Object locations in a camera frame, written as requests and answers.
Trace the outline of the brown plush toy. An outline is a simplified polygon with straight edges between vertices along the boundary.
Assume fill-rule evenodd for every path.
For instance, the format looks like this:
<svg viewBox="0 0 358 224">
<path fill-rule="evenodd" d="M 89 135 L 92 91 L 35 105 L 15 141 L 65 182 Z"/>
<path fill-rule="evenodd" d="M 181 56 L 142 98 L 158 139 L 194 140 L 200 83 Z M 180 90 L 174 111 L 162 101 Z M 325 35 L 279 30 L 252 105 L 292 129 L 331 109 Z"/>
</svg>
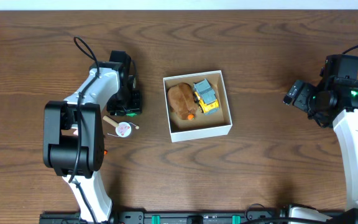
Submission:
<svg viewBox="0 0 358 224">
<path fill-rule="evenodd" d="M 187 83 L 179 83 L 168 89 L 168 103 L 173 112 L 181 120 L 191 120 L 195 118 L 198 105 L 195 103 L 191 86 Z"/>
</svg>

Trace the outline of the green round toy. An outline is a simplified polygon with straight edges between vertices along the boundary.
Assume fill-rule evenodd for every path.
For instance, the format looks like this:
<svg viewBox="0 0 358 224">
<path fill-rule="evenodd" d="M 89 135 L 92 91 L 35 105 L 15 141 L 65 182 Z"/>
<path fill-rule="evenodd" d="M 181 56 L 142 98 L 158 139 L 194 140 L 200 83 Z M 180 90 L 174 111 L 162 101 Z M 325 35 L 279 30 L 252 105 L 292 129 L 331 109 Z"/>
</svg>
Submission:
<svg viewBox="0 0 358 224">
<path fill-rule="evenodd" d="M 138 114 L 137 113 L 127 113 L 126 116 L 130 116 L 130 117 L 134 117 L 134 116 L 137 116 Z"/>
</svg>

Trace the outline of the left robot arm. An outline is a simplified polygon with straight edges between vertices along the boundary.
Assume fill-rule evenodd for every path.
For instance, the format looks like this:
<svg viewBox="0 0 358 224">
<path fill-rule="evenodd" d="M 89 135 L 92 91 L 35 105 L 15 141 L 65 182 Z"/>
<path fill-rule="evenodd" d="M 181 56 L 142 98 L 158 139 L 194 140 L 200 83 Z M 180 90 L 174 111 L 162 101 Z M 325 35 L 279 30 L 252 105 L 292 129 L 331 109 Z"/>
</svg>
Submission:
<svg viewBox="0 0 358 224">
<path fill-rule="evenodd" d="M 113 116 L 142 113 L 135 62 L 124 51 L 112 51 L 107 62 L 92 64 L 89 77 L 62 101 L 44 109 L 43 161 L 72 189 L 78 213 L 41 214 L 40 223 L 113 223 L 113 201 L 99 172 L 105 148 L 102 110 Z"/>
</svg>

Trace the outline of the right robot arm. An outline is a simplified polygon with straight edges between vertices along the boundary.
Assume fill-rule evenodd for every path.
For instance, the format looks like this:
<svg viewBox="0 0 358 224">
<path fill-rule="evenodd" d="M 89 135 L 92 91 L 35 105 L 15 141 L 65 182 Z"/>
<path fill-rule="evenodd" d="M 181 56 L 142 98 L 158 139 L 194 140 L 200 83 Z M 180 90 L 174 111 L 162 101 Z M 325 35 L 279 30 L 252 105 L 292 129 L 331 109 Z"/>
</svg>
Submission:
<svg viewBox="0 0 358 224">
<path fill-rule="evenodd" d="M 334 130 L 346 179 L 346 210 L 332 217 L 311 208 L 289 209 L 292 223 L 358 223 L 358 57 L 329 55 L 314 86 L 297 80 L 283 102 L 302 110 L 322 128 Z"/>
</svg>

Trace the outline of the yellow grey toy truck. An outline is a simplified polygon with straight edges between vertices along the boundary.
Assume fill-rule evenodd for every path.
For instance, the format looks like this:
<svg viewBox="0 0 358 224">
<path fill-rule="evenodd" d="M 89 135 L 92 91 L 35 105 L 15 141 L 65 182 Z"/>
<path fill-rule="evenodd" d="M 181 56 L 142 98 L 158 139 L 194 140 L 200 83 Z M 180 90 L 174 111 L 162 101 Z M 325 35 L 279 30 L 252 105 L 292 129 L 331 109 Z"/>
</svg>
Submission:
<svg viewBox="0 0 358 224">
<path fill-rule="evenodd" d="M 216 92 L 206 78 L 193 84 L 193 96 L 203 114 L 213 114 L 219 109 Z"/>
</svg>

